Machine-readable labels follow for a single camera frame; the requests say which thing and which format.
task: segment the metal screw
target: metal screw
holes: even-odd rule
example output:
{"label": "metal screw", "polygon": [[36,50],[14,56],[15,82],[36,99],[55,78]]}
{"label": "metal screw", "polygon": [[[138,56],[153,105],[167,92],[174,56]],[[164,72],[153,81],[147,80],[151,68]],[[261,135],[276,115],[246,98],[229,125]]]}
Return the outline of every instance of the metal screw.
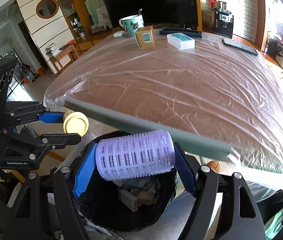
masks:
{"label": "metal screw", "polygon": [[210,168],[208,166],[201,166],[200,168],[203,172],[209,172]]}
{"label": "metal screw", "polygon": [[36,173],[35,172],[29,173],[28,177],[30,179],[35,179],[36,178]]}
{"label": "metal screw", "polygon": [[61,172],[62,173],[67,173],[67,172],[69,172],[71,169],[70,169],[70,167],[68,167],[68,166],[64,166],[64,167],[62,167],[61,168]]}
{"label": "metal screw", "polygon": [[239,172],[235,172],[235,173],[234,173],[234,177],[235,177],[236,179],[241,179],[243,176],[242,176]]}

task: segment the camera lens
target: camera lens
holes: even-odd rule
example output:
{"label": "camera lens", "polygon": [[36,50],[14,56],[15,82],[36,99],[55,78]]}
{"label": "camera lens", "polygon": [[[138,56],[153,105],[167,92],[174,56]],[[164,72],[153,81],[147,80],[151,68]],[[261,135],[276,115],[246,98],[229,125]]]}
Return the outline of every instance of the camera lens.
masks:
{"label": "camera lens", "polygon": [[5,87],[6,85],[6,78],[7,78],[7,73],[2,75],[2,78],[0,79],[0,91]]}
{"label": "camera lens", "polygon": [[13,78],[13,75],[14,75],[14,69],[12,69],[8,75],[8,82],[11,82],[12,78]]}

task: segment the yellow spool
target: yellow spool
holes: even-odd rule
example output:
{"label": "yellow spool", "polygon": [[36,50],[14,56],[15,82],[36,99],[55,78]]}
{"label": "yellow spool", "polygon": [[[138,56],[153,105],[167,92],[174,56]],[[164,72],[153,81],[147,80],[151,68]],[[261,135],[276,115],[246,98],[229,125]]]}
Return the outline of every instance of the yellow spool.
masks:
{"label": "yellow spool", "polygon": [[88,131],[88,118],[81,112],[69,110],[64,113],[63,120],[63,129],[65,133],[78,133],[80,136],[84,136]]}

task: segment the table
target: table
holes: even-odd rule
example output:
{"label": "table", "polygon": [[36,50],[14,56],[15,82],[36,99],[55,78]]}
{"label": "table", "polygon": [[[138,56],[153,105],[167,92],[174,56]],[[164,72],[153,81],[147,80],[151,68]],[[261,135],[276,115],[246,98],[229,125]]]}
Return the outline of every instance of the table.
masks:
{"label": "table", "polygon": [[[61,74],[67,67],[63,67],[63,65],[60,63],[60,60],[62,57],[68,55],[71,59],[72,62],[74,62],[74,58],[73,56],[71,55],[71,52],[74,52],[77,56],[77,58],[79,58],[79,55],[74,47],[74,45],[69,45],[67,46],[66,48],[64,48],[62,50],[62,52],[60,54],[58,54],[56,57],[51,57],[50,58],[50,61],[53,63],[54,67],[56,68],[56,70],[58,71],[59,74]],[[61,67],[61,69],[59,70],[58,67],[56,66],[56,62],[59,64],[59,66]]]}

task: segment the white box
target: white box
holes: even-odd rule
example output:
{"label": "white box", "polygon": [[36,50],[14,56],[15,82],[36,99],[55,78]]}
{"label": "white box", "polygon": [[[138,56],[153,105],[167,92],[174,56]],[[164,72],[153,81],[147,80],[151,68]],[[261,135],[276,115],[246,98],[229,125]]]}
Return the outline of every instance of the white box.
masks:
{"label": "white box", "polygon": [[167,34],[167,41],[179,50],[195,47],[195,40],[182,33]]}
{"label": "white box", "polygon": [[138,210],[138,199],[133,194],[125,189],[120,190],[120,200],[128,207],[131,211],[135,212]]}

